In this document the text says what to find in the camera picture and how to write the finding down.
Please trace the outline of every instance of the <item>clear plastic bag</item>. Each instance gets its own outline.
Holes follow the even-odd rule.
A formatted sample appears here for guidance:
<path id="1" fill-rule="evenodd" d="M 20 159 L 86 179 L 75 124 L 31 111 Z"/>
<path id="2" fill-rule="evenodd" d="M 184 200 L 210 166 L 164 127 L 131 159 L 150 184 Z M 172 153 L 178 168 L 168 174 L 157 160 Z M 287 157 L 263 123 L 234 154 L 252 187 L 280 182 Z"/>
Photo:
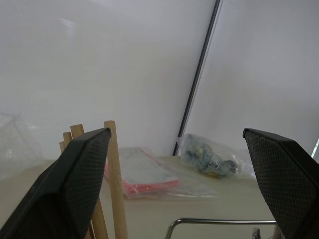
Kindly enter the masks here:
<path id="1" fill-rule="evenodd" d="M 45 162 L 21 117 L 0 114 L 0 180 Z"/>
<path id="2" fill-rule="evenodd" d="M 210 198 L 217 194 L 193 172 L 156 158 L 147 148 L 119 148 L 122 187 L 128 199 L 179 200 Z M 109 178 L 108 164 L 105 177 Z"/>
<path id="3" fill-rule="evenodd" d="M 256 178 L 246 150 L 213 142 L 194 134 L 185 134 L 177 141 L 181 159 L 198 172 L 213 176 L 241 176 Z"/>

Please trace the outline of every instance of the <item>beige tabletop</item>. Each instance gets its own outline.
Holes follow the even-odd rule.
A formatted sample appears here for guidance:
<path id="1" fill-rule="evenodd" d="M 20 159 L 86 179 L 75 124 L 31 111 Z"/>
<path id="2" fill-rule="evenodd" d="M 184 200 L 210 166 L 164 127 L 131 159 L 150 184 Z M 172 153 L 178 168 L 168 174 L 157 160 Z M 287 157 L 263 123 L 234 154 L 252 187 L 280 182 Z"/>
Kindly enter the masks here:
<path id="1" fill-rule="evenodd" d="M 176 160 L 174 157 L 165 160 Z M 20 175 L 0 181 L 0 227 L 19 204 L 38 175 L 53 161 L 26 170 Z M 259 191 L 251 179 L 211 179 L 207 183 L 219 196 L 209 201 L 126 200 L 129 239 L 163 239 L 167 227 L 181 217 L 234 220 L 273 220 Z M 103 180 L 100 199 L 109 238 L 114 238 L 111 195 Z M 273 226 L 258 226 L 262 238 L 272 235 Z M 251 239 L 253 226 L 179 225 L 172 239 Z"/>

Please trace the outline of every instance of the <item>metal rod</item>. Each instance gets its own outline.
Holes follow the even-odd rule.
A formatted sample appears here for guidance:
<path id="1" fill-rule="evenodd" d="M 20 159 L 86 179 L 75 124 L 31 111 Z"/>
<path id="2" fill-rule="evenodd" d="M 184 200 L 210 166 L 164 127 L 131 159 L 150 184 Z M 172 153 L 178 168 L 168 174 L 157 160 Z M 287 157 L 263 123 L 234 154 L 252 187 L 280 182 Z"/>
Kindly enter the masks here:
<path id="1" fill-rule="evenodd" d="M 201 218 L 180 218 L 167 229 L 165 239 L 170 239 L 174 228 L 179 224 L 209 224 L 209 225 L 276 225 L 276 221 L 242 221 L 242 220 L 213 220 Z"/>
<path id="2" fill-rule="evenodd" d="M 210 36 L 212 34 L 213 26 L 215 24 L 215 20 L 216 20 L 216 16 L 217 16 L 217 13 L 218 13 L 218 8 L 219 8 L 220 2 L 221 2 L 221 0 L 216 0 L 216 2 L 215 2 L 214 10 L 213 10 L 210 22 L 209 22 L 207 34 L 206 34 L 205 41 L 204 41 L 204 45 L 203 45 L 203 48 L 202 48 L 202 51 L 201 51 L 201 54 L 200 54 L 200 58 L 199 58 L 199 61 L 198 61 L 197 69 L 196 69 L 196 72 L 195 72 L 193 84 L 192 84 L 190 92 L 189 92 L 189 96 L 188 96 L 186 108 L 185 108 L 185 111 L 184 111 L 183 119 L 182 119 L 181 124 L 180 124 L 178 137 L 182 137 L 183 134 L 184 134 L 184 131 L 185 131 L 186 123 L 187 123 L 187 120 L 188 120 L 188 117 L 189 117 L 189 113 L 190 113 L 190 109 L 191 109 L 191 106 L 192 106 L 192 103 L 193 103 L 193 98 L 195 96 L 195 92 L 196 92 L 196 89 L 197 89 L 197 83 L 198 83 L 198 80 L 199 80 L 201 72 L 202 72 L 203 64 L 204 64 L 204 61 L 205 61 L 205 56 L 207 54 L 207 48 L 209 46 Z M 176 143 L 175 144 L 175 148 L 174 148 L 174 152 L 173 152 L 173 156 L 176 156 L 177 152 L 178 152 L 178 144 Z"/>

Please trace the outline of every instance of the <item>plastic bag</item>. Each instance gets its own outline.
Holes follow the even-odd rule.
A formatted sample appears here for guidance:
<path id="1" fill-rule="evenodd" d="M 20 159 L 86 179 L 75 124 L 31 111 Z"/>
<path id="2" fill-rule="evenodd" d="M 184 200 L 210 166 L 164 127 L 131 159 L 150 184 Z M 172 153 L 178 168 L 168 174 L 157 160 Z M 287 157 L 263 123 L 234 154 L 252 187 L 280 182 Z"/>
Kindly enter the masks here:
<path id="1" fill-rule="evenodd" d="M 181 159 L 200 173 L 256 178 L 248 151 L 234 150 L 194 134 L 185 134 L 177 143 Z"/>
<path id="2" fill-rule="evenodd" d="M 119 159 L 123 192 L 128 199 L 175 200 L 217 195 L 196 180 L 192 172 L 156 158 L 147 148 L 119 148 Z M 107 179 L 108 170 L 106 163 L 104 175 Z"/>
<path id="3" fill-rule="evenodd" d="M 0 114 L 0 180 L 45 162 L 21 117 Z"/>

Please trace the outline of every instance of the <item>white wall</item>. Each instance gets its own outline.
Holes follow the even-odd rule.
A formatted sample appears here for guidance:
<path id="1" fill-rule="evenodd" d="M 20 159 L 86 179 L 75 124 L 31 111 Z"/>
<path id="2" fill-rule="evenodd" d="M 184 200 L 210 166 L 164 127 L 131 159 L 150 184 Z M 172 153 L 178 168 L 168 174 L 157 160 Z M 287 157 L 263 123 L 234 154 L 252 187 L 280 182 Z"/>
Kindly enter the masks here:
<path id="1" fill-rule="evenodd" d="M 224 0 L 186 127 L 246 148 L 245 127 L 319 136 L 319 2 Z"/>
<path id="2" fill-rule="evenodd" d="M 62 133 L 115 120 L 119 146 L 170 155 L 214 0 L 2 0 L 0 113 L 45 158 Z"/>

